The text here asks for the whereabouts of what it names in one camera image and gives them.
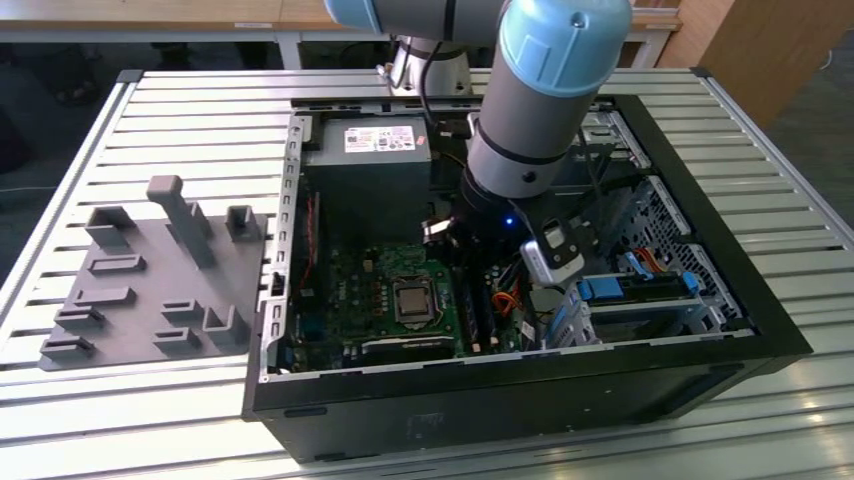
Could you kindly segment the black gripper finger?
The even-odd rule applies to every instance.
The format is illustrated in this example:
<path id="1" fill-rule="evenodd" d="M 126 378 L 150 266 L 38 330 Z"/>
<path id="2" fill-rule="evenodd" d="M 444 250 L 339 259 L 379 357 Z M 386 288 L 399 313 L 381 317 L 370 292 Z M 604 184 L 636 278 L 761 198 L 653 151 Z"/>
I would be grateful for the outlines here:
<path id="1" fill-rule="evenodd" d="M 422 222 L 426 258 L 449 269 L 469 269 L 474 262 L 476 239 L 465 223 L 452 216 Z"/>

